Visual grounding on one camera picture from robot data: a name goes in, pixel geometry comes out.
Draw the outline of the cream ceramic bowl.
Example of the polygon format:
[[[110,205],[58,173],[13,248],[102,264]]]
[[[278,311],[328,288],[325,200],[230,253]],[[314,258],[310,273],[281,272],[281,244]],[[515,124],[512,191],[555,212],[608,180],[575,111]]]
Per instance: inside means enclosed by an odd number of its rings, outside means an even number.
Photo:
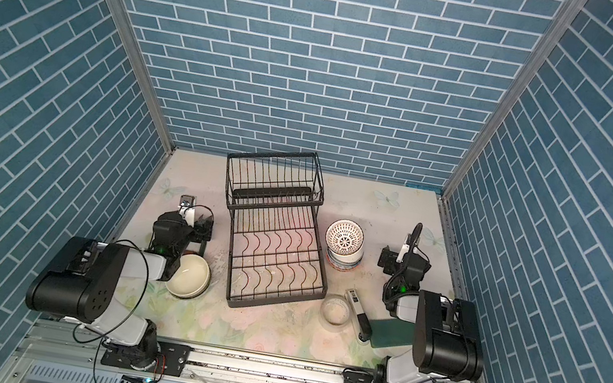
[[[211,275],[209,264],[203,257],[198,254],[184,255],[178,271],[166,282],[165,287],[177,298],[195,298],[209,288]]]

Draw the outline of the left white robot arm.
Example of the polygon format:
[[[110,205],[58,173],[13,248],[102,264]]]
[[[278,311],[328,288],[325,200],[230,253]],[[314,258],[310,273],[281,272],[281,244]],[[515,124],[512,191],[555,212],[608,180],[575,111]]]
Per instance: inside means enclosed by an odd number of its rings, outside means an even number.
[[[203,251],[190,253],[189,247],[205,249],[213,227],[213,211],[185,196],[178,210],[153,223],[146,249],[125,239],[102,243],[72,237],[32,281],[26,306],[85,326],[91,340],[105,347],[105,363],[167,374],[170,357],[186,357],[187,350],[162,346],[155,322],[138,315],[137,304],[118,301],[115,292],[121,281],[135,278],[141,281],[140,301],[157,281],[175,297],[200,295],[210,283],[210,268]]]

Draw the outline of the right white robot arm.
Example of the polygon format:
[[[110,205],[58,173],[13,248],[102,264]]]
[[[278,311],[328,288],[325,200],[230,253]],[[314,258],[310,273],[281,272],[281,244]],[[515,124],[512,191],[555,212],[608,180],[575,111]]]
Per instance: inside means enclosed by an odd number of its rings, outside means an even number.
[[[382,290],[387,312],[413,328],[394,331],[411,339],[410,350],[386,356],[372,383],[479,382],[485,357],[477,307],[422,289],[431,264],[414,246],[399,253],[383,247],[377,264],[389,276]]]

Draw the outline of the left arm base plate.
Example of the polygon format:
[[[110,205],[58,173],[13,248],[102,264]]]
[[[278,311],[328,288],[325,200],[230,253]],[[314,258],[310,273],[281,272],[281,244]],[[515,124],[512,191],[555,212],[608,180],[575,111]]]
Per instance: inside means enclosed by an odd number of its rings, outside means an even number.
[[[129,347],[109,342],[104,345],[104,350],[100,357],[103,366],[168,377],[180,377],[192,352],[188,345],[165,341],[157,341],[147,349],[141,344]]]

